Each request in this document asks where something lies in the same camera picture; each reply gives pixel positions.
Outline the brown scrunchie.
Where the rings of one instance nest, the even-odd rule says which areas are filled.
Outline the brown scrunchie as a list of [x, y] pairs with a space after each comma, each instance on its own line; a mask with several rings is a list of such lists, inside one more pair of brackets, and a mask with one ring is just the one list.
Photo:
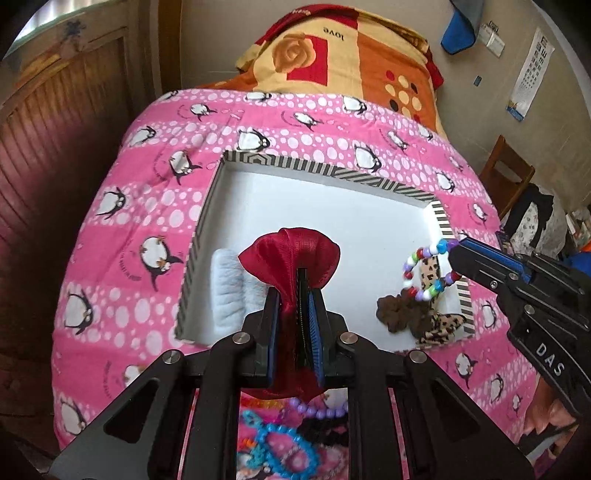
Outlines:
[[422, 338], [433, 327], [431, 306], [403, 294], [379, 298], [376, 316], [390, 333], [409, 330], [416, 339]]

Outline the leopard print hair bow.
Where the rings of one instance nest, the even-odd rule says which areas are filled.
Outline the leopard print hair bow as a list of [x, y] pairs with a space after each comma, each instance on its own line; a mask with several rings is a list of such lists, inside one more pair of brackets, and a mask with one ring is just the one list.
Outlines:
[[[437, 257], [425, 258], [419, 263], [421, 284], [424, 290], [435, 286], [440, 278], [441, 269]], [[455, 334], [459, 333], [465, 324], [466, 317], [460, 313], [442, 313], [439, 310], [440, 299], [435, 297], [429, 302], [433, 313], [433, 327], [425, 335], [416, 339], [419, 345], [440, 346], [451, 343]]]

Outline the black scrunchie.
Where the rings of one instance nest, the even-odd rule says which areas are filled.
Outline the black scrunchie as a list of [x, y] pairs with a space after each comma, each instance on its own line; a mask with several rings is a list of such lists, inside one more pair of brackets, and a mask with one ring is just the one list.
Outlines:
[[349, 446], [349, 414], [342, 417], [325, 418], [304, 418], [301, 425], [297, 427], [297, 434], [311, 444], [322, 444], [325, 446]]

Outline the pink penguin bedspread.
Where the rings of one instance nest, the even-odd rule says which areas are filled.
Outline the pink penguin bedspread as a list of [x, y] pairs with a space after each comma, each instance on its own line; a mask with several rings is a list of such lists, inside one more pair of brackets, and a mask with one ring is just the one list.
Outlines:
[[194, 353], [262, 305], [213, 295], [266, 233], [306, 227], [341, 249], [325, 287], [349, 327], [411, 346], [376, 315], [422, 243], [495, 244], [498, 214], [477, 174], [422, 117], [335, 94], [191, 89], [129, 127], [81, 224], [53, 333], [54, 431], [69, 445], [160, 353]]

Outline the white wall calendar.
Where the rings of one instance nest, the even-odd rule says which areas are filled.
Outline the white wall calendar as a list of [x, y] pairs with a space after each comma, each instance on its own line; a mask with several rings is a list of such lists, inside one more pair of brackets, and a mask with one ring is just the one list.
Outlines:
[[506, 107], [507, 112], [518, 122], [525, 119], [554, 51], [555, 47], [549, 38], [537, 28]]

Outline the striped white jewelry tray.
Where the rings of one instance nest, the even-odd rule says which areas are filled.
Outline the striped white jewelry tray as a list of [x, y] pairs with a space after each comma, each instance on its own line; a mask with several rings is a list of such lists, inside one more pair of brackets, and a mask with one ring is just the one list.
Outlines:
[[378, 319], [378, 303], [420, 288], [420, 271], [405, 264], [452, 236], [430, 193], [327, 163], [225, 152], [192, 236], [175, 337], [211, 346], [276, 293], [277, 335], [294, 343], [305, 329], [296, 317], [308, 305], [304, 286], [378, 348], [416, 349], [409, 328], [391, 332]]

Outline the red satin hair bow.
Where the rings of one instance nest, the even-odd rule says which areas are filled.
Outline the red satin hair bow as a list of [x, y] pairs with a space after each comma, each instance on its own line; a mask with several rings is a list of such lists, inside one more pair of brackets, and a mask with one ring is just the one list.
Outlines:
[[341, 258], [339, 245], [321, 232], [304, 227], [283, 228], [259, 237], [238, 255], [243, 268], [280, 293], [280, 326], [277, 332], [273, 385], [249, 394], [262, 399], [297, 397], [304, 402], [322, 394], [310, 371], [296, 366], [297, 269], [308, 271], [312, 288], [329, 283]]

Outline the white fluffy scrunchie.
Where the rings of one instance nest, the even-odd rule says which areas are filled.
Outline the white fluffy scrunchie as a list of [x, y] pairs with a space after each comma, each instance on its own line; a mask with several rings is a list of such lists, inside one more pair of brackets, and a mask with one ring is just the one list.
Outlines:
[[211, 313], [214, 332], [238, 331], [250, 313], [263, 309], [269, 285], [247, 272], [238, 255], [217, 249], [211, 257]]

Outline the blue cloth on wall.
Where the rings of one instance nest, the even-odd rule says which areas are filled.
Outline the blue cloth on wall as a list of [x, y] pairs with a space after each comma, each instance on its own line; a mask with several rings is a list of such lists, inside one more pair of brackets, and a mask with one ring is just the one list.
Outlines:
[[451, 0], [453, 16], [441, 39], [449, 55], [471, 48], [477, 40], [484, 12], [484, 0]]

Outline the orange floral blanket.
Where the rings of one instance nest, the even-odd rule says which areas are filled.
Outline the orange floral blanket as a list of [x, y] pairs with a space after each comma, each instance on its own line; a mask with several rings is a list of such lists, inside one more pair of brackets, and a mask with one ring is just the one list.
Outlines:
[[446, 134], [436, 105], [444, 78], [427, 39], [359, 8], [313, 4], [294, 9], [271, 25], [235, 68], [235, 77], [212, 88], [346, 95]]

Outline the wooden chair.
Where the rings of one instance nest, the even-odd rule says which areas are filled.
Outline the wooden chair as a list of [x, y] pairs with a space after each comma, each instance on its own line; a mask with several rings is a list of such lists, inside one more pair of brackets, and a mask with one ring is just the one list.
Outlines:
[[479, 175], [500, 219], [509, 213], [534, 174], [535, 167], [500, 135]]

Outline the wooden wall panel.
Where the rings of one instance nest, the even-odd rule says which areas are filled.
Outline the wooden wall panel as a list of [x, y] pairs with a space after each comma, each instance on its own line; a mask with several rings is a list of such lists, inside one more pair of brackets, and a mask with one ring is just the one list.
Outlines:
[[1, 423], [46, 449], [61, 282], [134, 114], [126, 36], [119, 27], [51, 41], [7, 77], [1, 104]]

